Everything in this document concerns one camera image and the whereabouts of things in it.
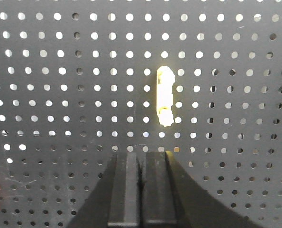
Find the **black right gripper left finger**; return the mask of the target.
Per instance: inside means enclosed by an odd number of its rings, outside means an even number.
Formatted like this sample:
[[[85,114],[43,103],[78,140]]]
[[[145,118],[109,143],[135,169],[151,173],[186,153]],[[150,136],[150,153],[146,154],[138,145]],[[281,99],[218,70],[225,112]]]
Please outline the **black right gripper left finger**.
[[[69,228],[139,228],[140,165],[135,153],[112,156]]]

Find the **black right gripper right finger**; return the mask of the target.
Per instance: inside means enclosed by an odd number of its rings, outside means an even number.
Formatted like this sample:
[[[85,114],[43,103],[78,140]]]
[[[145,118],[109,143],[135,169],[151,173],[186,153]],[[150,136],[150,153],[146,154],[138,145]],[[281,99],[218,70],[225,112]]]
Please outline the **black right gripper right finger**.
[[[256,228],[199,186],[171,152],[148,152],[142,168],[145,228]]]

